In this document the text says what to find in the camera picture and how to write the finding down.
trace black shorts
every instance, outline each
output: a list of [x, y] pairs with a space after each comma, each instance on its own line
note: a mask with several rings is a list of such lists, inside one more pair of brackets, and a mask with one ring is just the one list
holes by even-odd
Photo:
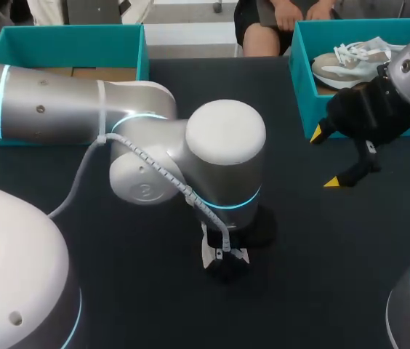
[[[254, 23], [260, 23], [257, 0], [239, 0], [234, 12], [234, 25], [236, 26], [236, 38], [239, 45], [242, 46], [247, 28]], [[283, 55], [291, 46], [292, 32], [279, 31], [277, 28], [272, 29], [278, 33], [281, 45], [279, 54]]]

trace robotic arm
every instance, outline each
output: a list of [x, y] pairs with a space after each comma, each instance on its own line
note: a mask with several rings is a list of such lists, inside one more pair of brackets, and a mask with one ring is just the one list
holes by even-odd
[[[322, 143], [339, 131], [354, 140], [359, 161], [325, 186], [353, 186], [379, 171], [376, 147], [392, 142], [410, 128], [410, 45], [379, 76], [359, 91], [340, 90], [329, 102], [311, 140]], [[391, 292], [386, 307], [387, 334], [394, 349], [410, 349], [410, 268]]]
[[265, 125], [235, 100], [177, 119], [176, 102], [149, 81], [109, 83], [0, 65], [0, 139], [92, 143], [70, 195], [49, 216], [0, 190], [0, 349], [84, 349], [83, 292], [51, 218], [71, 201], [92, 151], [111, 147], [110, 184], [121, 199], [158, 204], [181, 191], [203, 231], [204, 268], [240, 275], [247, 248], [270, 243], [273, 215], [259, 205]]
[[410, 44], [364, 89], [342, 89], [329, 101], [311, 142], [322, 143], [334, 132], [352, 138], [358, 163], [325, 186], [354, 186], [370, 172], [378, 172], [376, 147], [392, 142], [410, 128]]
[[248, 264], [245, 249], [267, 244], [275, 233], [273, 216], [258, 204], [265, 125], [244, 103], [214, 101], [178, 120], [171, 92], [153, 82], [90, 81], [0, 65], [1, 138], [115, 140], [113, 192], [151, 205], [182, 191], [203, 223], [205, 268], [224, 260]]

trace screw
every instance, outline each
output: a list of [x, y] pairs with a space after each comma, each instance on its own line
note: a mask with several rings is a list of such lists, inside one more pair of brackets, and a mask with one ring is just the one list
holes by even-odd
[[410, 60], [404, 60], [401, 65], [402, 73], [407, 74], [410, 71]]

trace shoelace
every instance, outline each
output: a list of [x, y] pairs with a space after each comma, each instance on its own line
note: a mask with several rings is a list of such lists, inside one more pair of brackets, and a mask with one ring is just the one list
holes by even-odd
[[363, 42], [354, 42], [345, 46], [341, 44], [340, 47], [334, 48], [334, 53], [336, 54], [339, 63], [345, 65], [351, 60], [368, 60], [369, 52], [366, 49], [358, 47], [359, 44]]

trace blue led ring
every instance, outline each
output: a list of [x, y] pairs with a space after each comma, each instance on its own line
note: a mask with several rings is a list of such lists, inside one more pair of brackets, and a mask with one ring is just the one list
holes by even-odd
[[3, 67], [3, 71], [1, 72], [1, 78], [0, 78], [0, 139], [2, 138], [2, 135], [1, 135], [1, 109], [3, 107], [4, 88], [7, 85], [8, 73], [9, 73], [9, 65], [5, 65]]
[[258, 188], [257, 192], [249, 200], [243, 202], [242, 204], [232, 205], [232, 206], [220, 206], [220, 205], [212, 204], [211, 202], [203, 200], [200, 196], [197, 195], [197, 193], [195, 192], [194, 193], [197, 195], [199, 199], [203, 201], [204, 204], [206, 204], [208, 207], [211, 207], [213, 209], [240, 209], [241, 207], [244, 207], [247, 204], [250, 204], [258, 196], [258, 194], [260, 193], [260, 188]]
[[166, 118], [164, 116], [161, 115], [157, 115], [157, 114], [153, 114], [153, 113], [138, 113], [138, 114], [132, 114], [132, 115], [128, 115], [124, 118], [122, 118], [121, 120], [119, 120], [115, 126], [113, 126], [113, 128], [111, 129], [111, 132], [115, 132], [115, 128], [118, 127], [119, 125], [121, 125], [123, 122], [128, 121], [128, 120], [132, 120], [132, 119], [136, 119], [136, 118], [154, 118], [154, 119], [163, 119], [166, 120]]
[[81, 320], [81, 314], [82, 314], [82, 291], [81, 291], [81, 289], [79, 289], [79, 296], [80, 296], [80, 298], [79, 298], [80, 299], [79, 300], [79, 314], [77, 315], [76, 323], [74, 324], [73, 330], [69, 334], [69, 337], [67, 338], [65, 344], [63, 344], [61, 349], [66, 349], [67, 348], [67, 346], [69, 345], [69, 343], [73, 339], [74, 334], [76, 333], [77, 326], [79, 326], [79, 321]]

